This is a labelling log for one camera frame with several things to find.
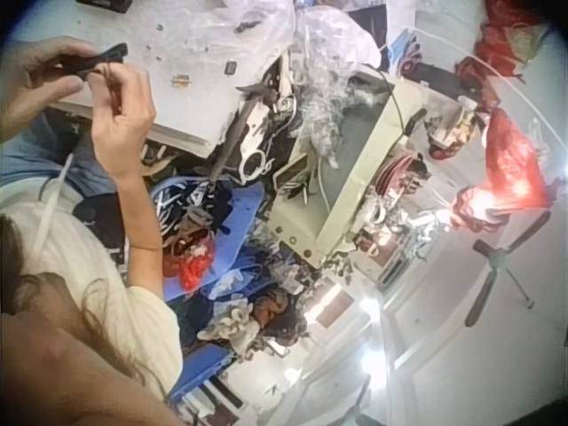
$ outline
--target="person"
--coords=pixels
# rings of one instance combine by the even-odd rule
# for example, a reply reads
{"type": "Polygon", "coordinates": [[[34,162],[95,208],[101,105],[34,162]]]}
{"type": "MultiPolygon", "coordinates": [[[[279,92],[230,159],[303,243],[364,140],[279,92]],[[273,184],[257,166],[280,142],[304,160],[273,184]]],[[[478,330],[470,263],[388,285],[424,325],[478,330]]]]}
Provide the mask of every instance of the person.
{"type": "Polygon", "coordinates": [[[62,55],[97,53],[59,37],[13,45],[3,56],[3,399],[37,404],[45,410],[25,414],[50,412],[54,424],[66,424],[66,404],[74,415],[98,407],[103,416],[163,415],[156,424],[176,424],[159,406],[181,374],[179,328],[163,300],[162,237],[139,159],[156,114],[148,75],[115,63],[88,74],[90,135],[80,138],[44,112],[84,85],[61,74],[62,55]],[[118,193],[130,244],[126,282],[72,215],[79,201],[103,193],[118,193]]]}

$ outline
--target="forearm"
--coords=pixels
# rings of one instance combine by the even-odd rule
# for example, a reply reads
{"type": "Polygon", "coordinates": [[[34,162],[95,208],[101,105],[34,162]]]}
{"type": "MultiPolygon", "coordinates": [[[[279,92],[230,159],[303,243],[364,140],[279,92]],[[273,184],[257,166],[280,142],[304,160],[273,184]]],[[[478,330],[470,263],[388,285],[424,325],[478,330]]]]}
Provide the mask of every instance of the forearm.
{"type": "Polygon", "coordinates": [[[140,175],[115,180],[130,244],[129,283],[162,294],[162,236],[152,200],[140,175]]]}

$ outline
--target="small black piece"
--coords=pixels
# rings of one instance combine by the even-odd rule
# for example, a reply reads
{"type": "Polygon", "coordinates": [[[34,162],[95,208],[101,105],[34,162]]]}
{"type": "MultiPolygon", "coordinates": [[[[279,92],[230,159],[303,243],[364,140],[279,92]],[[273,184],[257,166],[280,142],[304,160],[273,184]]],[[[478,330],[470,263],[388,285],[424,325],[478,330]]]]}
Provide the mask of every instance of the small black piece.
{"type": "Polygon", "coordinates": [[[132,4],[132,0],[76,0],[76,2],[119,13],[126,13],[132,4]]]}
{"type": "Polygon", "coordinates": [[[225,75],[234,75],[237,72],[237,63],[234,60],[230,60],[225,65],[225,75]]]}
{"type": "Polygon", "coordinates": [[[84,80],[87,78],[87,74],[92,72],[98,64],[111,62],[122,64],[124,62],[124,57],[127,55],[128,45],[126,43],[120,43],[93,58],[65,56],[61,59],[61,65],[63,66],[63,72],[66,75],[78,75],[84,80]]]}

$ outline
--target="white cable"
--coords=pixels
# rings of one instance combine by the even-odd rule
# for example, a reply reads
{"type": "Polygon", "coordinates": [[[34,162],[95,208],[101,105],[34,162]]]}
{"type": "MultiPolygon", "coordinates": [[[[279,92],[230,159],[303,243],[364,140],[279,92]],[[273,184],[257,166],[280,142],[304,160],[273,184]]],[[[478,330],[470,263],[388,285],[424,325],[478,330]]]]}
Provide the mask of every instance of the white cable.
{"type": "Polygon", "coordinates": [[[528,99],[524,95],[523,92],[521,92],[517,87],[515,87],[515,85],[511,81],[509,81],[507,78],[503,77],[499,71],[497,71],[495,68],[493,68],[491,65],[489,65],[487,62],[485,62],[484,60],[482,60],[481,58],[479,58],[475,54],[466,51],[465,49],[461,48],[460,46],[458,46],[455,43],[449,42],[445,38],[439,37],[437,35],[433,35],[432,33],[429,33],[428,31],[424,31],[423,29],[419,29],[419,28],[416,28],[416,27],[404,26],[403,28],[407,28],[407,29],[410,29],[410,30],[413,30],[413,31],[417,31],[419,33],[425,34],[426,36],[430,36],[433,39],[438,40],[442,43],[446,43],[446,44],[454,47],[455,49],[457,49],[458,51],[460,51],[464,55],[470,56],[471,58],[473,58],[474,60],[476,60],[480,64],[489,68],[492,72],[495,73],[495,75],[500,77],[518,96],[520,96],[522,100],[524,100],[526,102],[526,104],[534,111],[535,114],[537,114],[537,116],[542,120],[542,122],[544,122],[544,124],[548,127],[548,129],[554,135],[554,137],[556,138],[556,140],[558,141],[560,146],[568,153],[568,147],[564,144],[563,140],[560,138],[560,135],[558,135],[558,133],[556,133],[556,130],[553,129],[553,127],[550,125],[548,120],[544,117],[542,112],[531,102],[530,99],[528,99]]]}
{"type": "Polygon", "coordinates": [[[321,157],[318,159],[318,184],[321,197],[323,198],[323,202],[326,204],[327,213],[331,213],[331,207],[329,207],[329,201],[327,200],[326,192],[323,189],[323,182],[321,181],[321,157]]]}

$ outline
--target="hand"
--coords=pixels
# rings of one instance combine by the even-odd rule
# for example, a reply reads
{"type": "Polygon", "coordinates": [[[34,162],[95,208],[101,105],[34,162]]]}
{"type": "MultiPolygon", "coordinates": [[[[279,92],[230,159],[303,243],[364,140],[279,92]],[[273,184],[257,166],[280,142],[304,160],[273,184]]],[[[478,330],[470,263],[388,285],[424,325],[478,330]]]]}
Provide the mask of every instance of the hand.
{"type": "Polygon", "coordinates": [[[84,58],[99,51],[71,37],[57,37],[39,43],[17,43],[3,57],[0,141],[12,138],[48,105],[83,88],[75,75],[63,75],[62,55],[84,58]]]}
{"type": "Polygon", "coordinates": [[[140,152],[156,116],[148,74],[115,63],[96,70],[100,74],[90,73],[87,82],[97,160],[114,181],[140,176],[140,152]]]}

